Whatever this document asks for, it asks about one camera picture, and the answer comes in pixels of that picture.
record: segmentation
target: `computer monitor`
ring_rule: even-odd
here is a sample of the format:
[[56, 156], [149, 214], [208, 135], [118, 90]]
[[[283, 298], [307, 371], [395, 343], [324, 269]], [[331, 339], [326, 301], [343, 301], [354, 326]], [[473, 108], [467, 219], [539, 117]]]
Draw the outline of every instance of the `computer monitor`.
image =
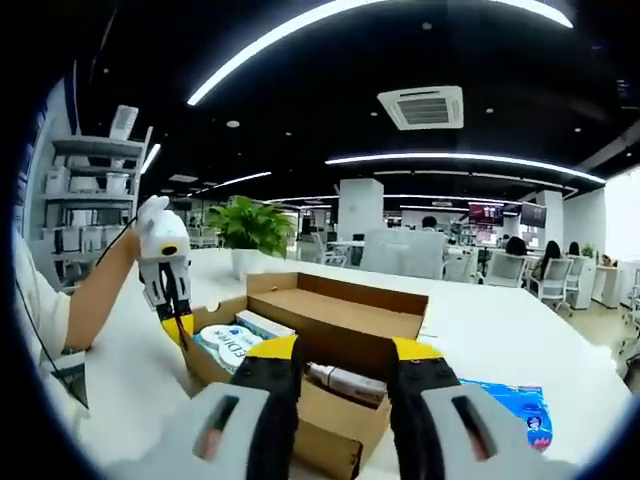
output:
[[504, 225], [504, 205], [469, 202], [469, 223], [474, 225]]
[[520, 223], [530, 227], [544, 228], [547, 221], [547, 207], [533, 203], [522, 203]]

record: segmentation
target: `green plant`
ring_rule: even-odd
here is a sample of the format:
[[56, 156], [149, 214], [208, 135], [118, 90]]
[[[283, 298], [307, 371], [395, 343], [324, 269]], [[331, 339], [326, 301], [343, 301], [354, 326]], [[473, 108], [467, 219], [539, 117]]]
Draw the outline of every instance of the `green plant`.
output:
[[213, 207], [209, 226], [220, 229], [227, 248], [260, 250], [267, 255], [287, 252], [287, 237], [294, 228], [286, 215], [271, 205], [254, 204], [246, 197], [236, 197], [228, 207]]
[[582, 256], [583, 257], [593, 258], [593, 245], [591, 245], [590, 243], [587, 243], [586, 245], [583, 245], [582, 246]]

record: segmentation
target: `white table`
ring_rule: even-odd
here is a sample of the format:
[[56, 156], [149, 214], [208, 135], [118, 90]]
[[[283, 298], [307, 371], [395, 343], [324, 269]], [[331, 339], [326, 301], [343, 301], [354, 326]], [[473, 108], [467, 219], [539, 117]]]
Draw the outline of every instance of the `white table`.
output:
[[333, 242], [327, 242], [327, 245], [333, 245], [334, 247], [364, 248], [364, 240], [334, 240]]
[[[192, 252], [192, 305], [215, 308], [241, 295], [229, 251]], [[467, 379], [539, 385], [553, 421], [545, 455], [584, 464], [621, 418], [631, 397], [611, 363], [555, 313], [522, 289], [397, 277], [270, 259], [272, 271], [303, 271], [375, 287], [429, 295], [421, 339], [443, 349]], [[136, 458], [159, 438], [163, 421], [185, 406], [187, 373], [178, 348], [142, 297], [137, 268], [86, 356], [92, 419], [87, 443], [100, 463]], [[361, 478], [395, 478], [387, 434]], [[294, 478], [302, 478], [299, 471]]]

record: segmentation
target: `white storage box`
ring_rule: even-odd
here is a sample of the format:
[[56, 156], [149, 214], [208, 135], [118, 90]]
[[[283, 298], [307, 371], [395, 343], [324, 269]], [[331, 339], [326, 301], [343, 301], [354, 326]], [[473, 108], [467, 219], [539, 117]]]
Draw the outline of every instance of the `white storage box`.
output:
[[69, 191], [74, 193], [93, 193], [98, 191], [95, 177], [71, 177]]
[[123, 225], [107, 225], [104, 227], [104, 238], [107, 246], [111, 245], [111, 242], [115, 240], [123, 228]]
[[127, 191], [126, 173], [107, 173], [107, 193], [109, 195], [124, 195]]
[[80, 228], [79, 227], [61, 227], [62, 230], [62, 249], [65, 252], [80, 251]]
[[53, 167], [47, 172], [45, 192], [49, 195], [60, 195], [67, 192], [69, 187], [69, 169]]
[[56, 251], [56, 231], [60, 230], [59, 228], [43, 228], [42, 229], [42, 239], [47, 245], [47, 249], [51, 249], [51, 253]]
[[102, 250], [102, 227], [91, 226], [82, 229], [82, 251]]

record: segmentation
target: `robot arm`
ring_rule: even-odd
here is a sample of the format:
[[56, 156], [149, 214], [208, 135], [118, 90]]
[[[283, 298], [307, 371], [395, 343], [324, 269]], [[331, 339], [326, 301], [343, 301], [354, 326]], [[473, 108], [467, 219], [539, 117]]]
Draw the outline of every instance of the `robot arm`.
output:
[[144, 296], [176, 343], [184, 343], [184, 332], [193, 334], [190, 250], [187, 228], [170, 210], [159, 212], [151, 228], [140, 237], [138, 266]]

